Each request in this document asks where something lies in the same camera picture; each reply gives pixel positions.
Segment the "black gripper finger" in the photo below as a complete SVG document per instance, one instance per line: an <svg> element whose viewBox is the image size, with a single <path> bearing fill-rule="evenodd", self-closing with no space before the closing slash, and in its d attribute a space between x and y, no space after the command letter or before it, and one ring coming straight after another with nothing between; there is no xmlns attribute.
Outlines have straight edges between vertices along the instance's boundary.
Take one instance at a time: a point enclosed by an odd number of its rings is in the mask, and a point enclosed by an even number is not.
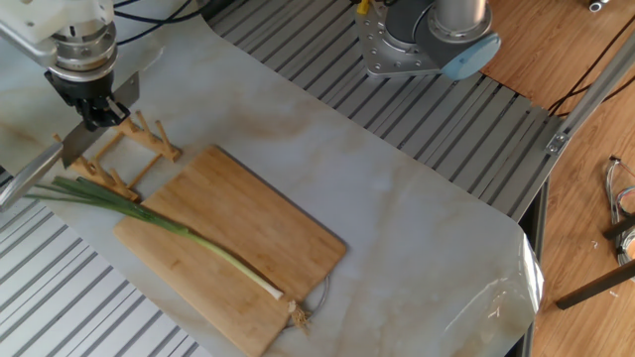
<svg viewBox="0 0 635 357"><path fill-rule="evenodd" d="M94 132L107 124L106 112L101 108L94 107L90 103L80 103L78 113L82 117L86 129L90 132Z"/></svg>
<svg viewBox="0 0 635 357"><path fill-rule="evenodd" d="M116 102L112 96L106 96L102 101L102 127L118 126L129 117L129 109L124 104Z"/></svg>

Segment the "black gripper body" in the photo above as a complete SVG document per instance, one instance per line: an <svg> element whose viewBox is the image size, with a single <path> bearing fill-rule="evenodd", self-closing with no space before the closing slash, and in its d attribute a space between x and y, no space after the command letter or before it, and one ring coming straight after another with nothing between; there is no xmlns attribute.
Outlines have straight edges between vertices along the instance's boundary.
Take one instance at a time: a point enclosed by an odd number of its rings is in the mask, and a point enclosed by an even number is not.
<svg viewBox="0 0 635 357"><path fill-rule="evenodd" d="M107 99L112 98L113 73L86 82L66 80L50 70L44 73L44 77L69 106L86 104L89 107L105 108Z"/></svg>

